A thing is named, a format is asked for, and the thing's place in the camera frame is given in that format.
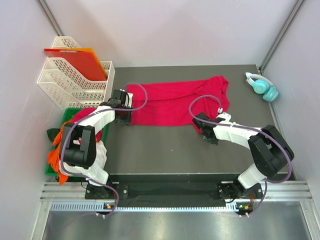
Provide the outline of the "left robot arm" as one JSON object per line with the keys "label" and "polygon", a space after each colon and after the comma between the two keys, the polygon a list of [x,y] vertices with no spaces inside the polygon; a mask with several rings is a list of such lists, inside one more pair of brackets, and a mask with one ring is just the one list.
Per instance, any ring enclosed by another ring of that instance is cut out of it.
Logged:
{"label": "left robot arm", "polygon": [[109,174],[104,170],[107,149],[103,141],[96,137],[109,123],[131,123],[133,96],[123,89],[114,90],[108,101],[63,128],[59,170],[67,176],[85,178],[89,184],[96,186],[97,194],[105,199],[113,194],[114,187],[108,183]]}

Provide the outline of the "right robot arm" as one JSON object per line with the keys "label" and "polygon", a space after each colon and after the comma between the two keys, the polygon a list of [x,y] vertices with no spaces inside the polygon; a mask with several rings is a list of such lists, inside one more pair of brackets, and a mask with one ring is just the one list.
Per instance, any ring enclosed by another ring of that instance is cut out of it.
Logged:
{"label": "right robot arm", "polygon": [[250,150],[253,164],[233,181],[233,192],[245,198],[252,187],[262,180],[273,178],[285,166],[292,172],[291,161],[295,155],[286,140],[273,125],[263,128],[248,127],[231,121],[231,115],[223,112],[211,120],[203,112],[196,115],[192,122],[203,138],[211,144],[228,141]]}

